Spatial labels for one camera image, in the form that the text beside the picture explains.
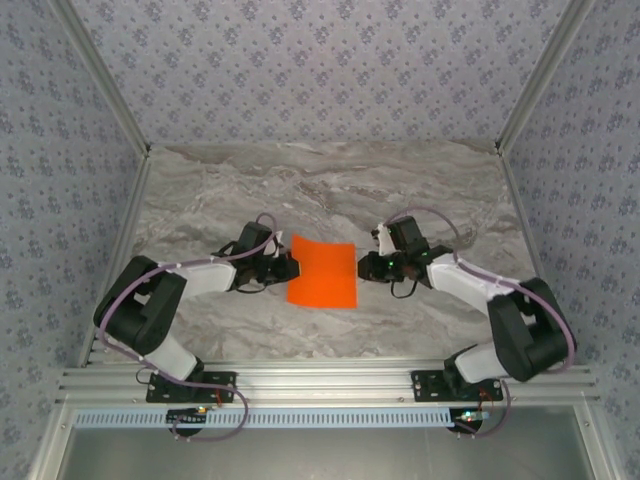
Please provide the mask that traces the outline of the aluminium side rail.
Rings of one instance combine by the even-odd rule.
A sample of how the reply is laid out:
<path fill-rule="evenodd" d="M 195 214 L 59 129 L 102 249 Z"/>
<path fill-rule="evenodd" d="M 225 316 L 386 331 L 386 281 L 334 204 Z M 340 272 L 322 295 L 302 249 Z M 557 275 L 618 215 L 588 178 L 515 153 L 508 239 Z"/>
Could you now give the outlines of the aluminium side rail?
<path fill-rule="evenodd" d="M 537 245 L 535 243 L 533 233 L 525 212 L 525 208 L 519 194 L 518 186 L 517 186 L 512 168 L 504 153 L 498 152 L 498 157 L 500 160 L 500 165 L 501 165 L 503 174 L 505 176 L 511 202 L 515 208 L 516 215 L 522 227 L 525 244 L 526 244 L 528 255 L 532 262 L 534 271 L 538 277 L 540 277 L 543 280 L 546 280 L 544 267 L 542 265 L 542 261 L 537 249 Z M 568 371 L 574 365 L 575 354 L 576 354 L 575 337 L 571 332 L 570 326 L 566 318 L 564 317 L 562 310 L 560 308 L 555 309 L 555 313 L 560 318 L 560 320 L 558 321 L 558 324 L 567 342 L 568 353 L 567 353 L 567 358 L 562 362 L 562 364 L 559 367 L 557 367 L 555 370 L 548 370 L 547 371 L 548 374 L 560 374 L 565 371 Z"/>
<path fill-rule="evenodd" d="M 141 205 L 144 201 L 145 189 L 149 176 L 150 153 L 151 150 L 148 150 L 140 159 L 132 190 L 126 203 L 122 222 L 116 235 L 114 247 L 106 267 L 106 275 L 98 290 L 96 304 L 90 311 L 88 330 L 78 357 L 78 367 L 80 368 L 86 368 L 89 364 L 89 359 L 95 341 L 95 325 L 93 323 L 94 311 L 108 292 L 110 286 L 117 279 L 124 266 L 127 264 L 132 252 Z"/>

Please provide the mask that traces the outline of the orange paper sheet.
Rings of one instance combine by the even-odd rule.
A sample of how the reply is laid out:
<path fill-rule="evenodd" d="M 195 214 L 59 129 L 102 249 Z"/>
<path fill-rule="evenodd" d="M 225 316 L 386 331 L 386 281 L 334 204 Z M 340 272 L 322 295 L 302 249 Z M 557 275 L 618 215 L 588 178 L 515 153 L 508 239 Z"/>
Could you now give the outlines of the orange paper sheet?
<path fill-rule="evenodd" d="M 356 247 L 292 236 L 299 276 L 287 287 L 287 301 L 317 309 L 355 309 L 358 304 Z"/>

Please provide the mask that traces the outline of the small black controller board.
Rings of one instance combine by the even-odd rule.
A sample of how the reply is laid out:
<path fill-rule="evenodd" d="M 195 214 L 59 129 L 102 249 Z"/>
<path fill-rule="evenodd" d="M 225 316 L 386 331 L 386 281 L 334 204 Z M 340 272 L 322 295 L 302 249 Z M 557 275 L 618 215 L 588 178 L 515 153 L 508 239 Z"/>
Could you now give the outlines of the small black controller board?
<path fill-rule="evenodd" d="M 491 411 L 479 408 L 451 408 L 449 410 L 453 425 L 449 430 L 461 434 L 474 434 L 491 418 Z"/>
<path fill-rule="evenodd" d="M 200 407 L 169 409 L 165 415 L 165 423 L 178 428 L 204 425 L 207 420 L 207 414 L 207 409 Z"/>

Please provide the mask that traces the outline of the aluminium mounting beam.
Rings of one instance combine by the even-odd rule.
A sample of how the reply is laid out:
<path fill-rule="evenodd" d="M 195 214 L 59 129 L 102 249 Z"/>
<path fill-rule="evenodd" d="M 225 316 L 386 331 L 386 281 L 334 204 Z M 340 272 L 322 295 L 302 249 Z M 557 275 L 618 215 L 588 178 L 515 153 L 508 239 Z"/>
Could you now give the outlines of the aluminium mounting beam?
<path fill-rule="evenodd" d="M 290 359 L 211 362 L 208 370 L 233 371 L 237 388 L 255 407 L 401 406 L 414 402 L 410 373 L 442 368 L 416 358 Z M 54 401 L 75 406 L 140 406 L 146 389 L 131 363 L 92 363 L 63 372 Z M 589 368 L 507 381 L 517 406 L 570 405 L 601 394 Z"/>

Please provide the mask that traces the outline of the aluminium frame post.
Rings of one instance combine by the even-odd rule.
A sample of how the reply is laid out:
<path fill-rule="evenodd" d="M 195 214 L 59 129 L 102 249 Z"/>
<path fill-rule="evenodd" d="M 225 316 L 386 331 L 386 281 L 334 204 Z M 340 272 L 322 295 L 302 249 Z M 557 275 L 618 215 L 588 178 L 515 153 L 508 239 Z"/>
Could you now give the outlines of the aluminium frame post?
<path fill-rule="evenodd" d="M 124 135 L 138 154 L 146 156 L 149 150 L 148 142 L 71 0 L 47 0 L 47 3 L 68 35 Z"/>
<path fill-rule="evenodd" d="M 515 145 L 595 3 L 568 1 L 496 140 L 499 155 L 506 156 Z"/>

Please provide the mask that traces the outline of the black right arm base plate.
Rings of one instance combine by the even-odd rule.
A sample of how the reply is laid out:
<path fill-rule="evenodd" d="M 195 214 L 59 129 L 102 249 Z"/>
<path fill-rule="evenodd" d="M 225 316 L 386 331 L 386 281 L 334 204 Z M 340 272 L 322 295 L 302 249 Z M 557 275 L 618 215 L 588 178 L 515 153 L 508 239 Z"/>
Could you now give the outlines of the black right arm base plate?
<path fill-rule="evenodd" d="M 497 379 L 469 383 L 449 370 L 415 370 L 410 378 L 416 402 L 479 402 L 504 398 Z"/>

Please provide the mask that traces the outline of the grey metal panel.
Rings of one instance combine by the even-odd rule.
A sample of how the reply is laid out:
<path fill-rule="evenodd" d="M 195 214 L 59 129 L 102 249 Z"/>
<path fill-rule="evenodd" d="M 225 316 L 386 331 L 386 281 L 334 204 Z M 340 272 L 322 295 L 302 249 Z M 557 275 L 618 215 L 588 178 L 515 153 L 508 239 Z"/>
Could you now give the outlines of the grey metal panel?
<path fill-rule="evenodd" d="M 428 428 L 248 428 L 219 443 L 163 428 L 50 429 L 33 480 L 626 480 L 583 405 L 516 407 L 483 438 Z"/>

